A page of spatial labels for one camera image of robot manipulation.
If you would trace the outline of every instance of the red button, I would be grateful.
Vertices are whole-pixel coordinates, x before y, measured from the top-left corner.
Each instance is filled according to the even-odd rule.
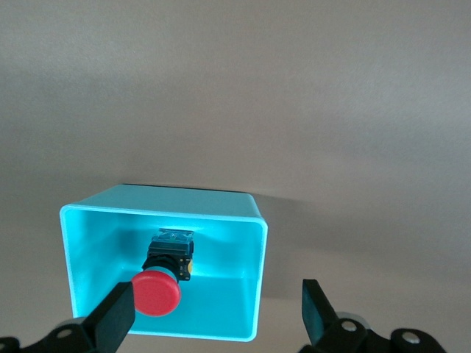
[[[177,281],[160,271],[147,270],[132,278],[134,305],[139,313],[162,316],[180,303],[182,292]]]

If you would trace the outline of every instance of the open box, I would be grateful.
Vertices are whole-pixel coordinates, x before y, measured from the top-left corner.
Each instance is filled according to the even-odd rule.
[[[74,317],[142,271],[156,229],[194,232],[191,280],[172,313],[136,312],[130,333],[252,340],[257,333],[267,225],[251,195],[118,185],[60,211]]]

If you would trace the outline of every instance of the turquoise container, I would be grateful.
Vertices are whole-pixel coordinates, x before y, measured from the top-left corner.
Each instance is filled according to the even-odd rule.
[[[117,185],[60,211],[74,317],[142,271],[155,230],[194,232],[193,272],[172,313],[136,312],[130,333],[250,341],[268,227],[248,193]]]

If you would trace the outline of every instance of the screw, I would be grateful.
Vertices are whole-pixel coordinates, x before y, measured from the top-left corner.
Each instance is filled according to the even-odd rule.
[[[348,331],[348,332],[356,331],[356,325],[351,321],[344,321],[341,323],[341,326],[344,328],[345,331]]]
[[[57,338],[64,338],[69,336],[72,333],[71,329],[63,329],[57,334]]]
[[[409,342],[412,344],[420,343],[420,338],[413,332],[406,331],[403,333],[403,339],[405,342]]]

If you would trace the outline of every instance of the gray surface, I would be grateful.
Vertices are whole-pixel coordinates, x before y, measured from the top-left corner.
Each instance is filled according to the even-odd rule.
[[[0,333],[71,314],[58,211],[121,182],[254,193],[252,343],[296,352],[300,281],[382,335],[471,325],[471,2],[2,1]]]

